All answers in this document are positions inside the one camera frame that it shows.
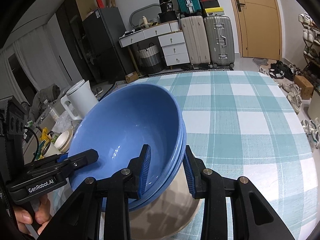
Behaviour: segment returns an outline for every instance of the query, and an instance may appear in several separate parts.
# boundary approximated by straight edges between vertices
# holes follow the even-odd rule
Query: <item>white curtain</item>
[[[67,87],[65,78],[50,45],[45,26],[40,26],[13,43],[14,53],[37,90],[56,84]]]
[[[14,96],[20,103],[23,101],[27,102],[12,73],[7,57],[7,50],[4,50],[0,54],[0,73],[0,99]]]

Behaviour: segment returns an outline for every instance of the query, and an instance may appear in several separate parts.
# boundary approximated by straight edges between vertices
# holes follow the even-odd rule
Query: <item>screw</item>
[[[247,177],[241,177],[240,178],[240,181],[243,183],[243,184],[247,184],[249,182],[249,179]]]
[[[86,178],[86,179],[84,180],[84,182],[85,182],[86,184],[91,184],[91,183],[94,182],[94,178],[93,178],[93,177],[88,177],[88,178]]]
[[[121,174],[123,175],[128,175],[129,173],[130,173],[130,170],[127,168],[121,170]]]
[[[211,175],[212,174],[212,170],[211,169],[204,169],[203,170],[203,173],[205,174],[205,175]]]

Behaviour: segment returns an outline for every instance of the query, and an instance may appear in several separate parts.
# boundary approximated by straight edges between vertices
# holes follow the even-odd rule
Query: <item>kettle handle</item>
[[[64,96],[61,98],[61,104],[63,105],[64,109],[68,112],[68,114],[70,115],[70,117],[73,119],[73,120],[82,120],[81,116],[78,115],[78,116],[75,116],[70,108],[67,106],[66,102],[70,102],[68,96]]]

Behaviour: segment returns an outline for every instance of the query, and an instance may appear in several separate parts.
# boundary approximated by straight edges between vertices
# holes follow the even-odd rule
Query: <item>red object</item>
[[[97,1],[98,8],[104,8],[102,0],[96,0],[96,1]]]

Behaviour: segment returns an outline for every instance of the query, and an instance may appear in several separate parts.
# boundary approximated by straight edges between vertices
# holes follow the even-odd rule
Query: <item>white electric kettle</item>
[[[70,102],[78,112],[78,116],[75,116],[66,102]],[[71,116],[73,120],[82,120],[89,113],[89,111],[98,103],[97,98],[91,91],[89,81],[79,81],[72,88],[70,88],[66,95],[61,98],[61,104]]]

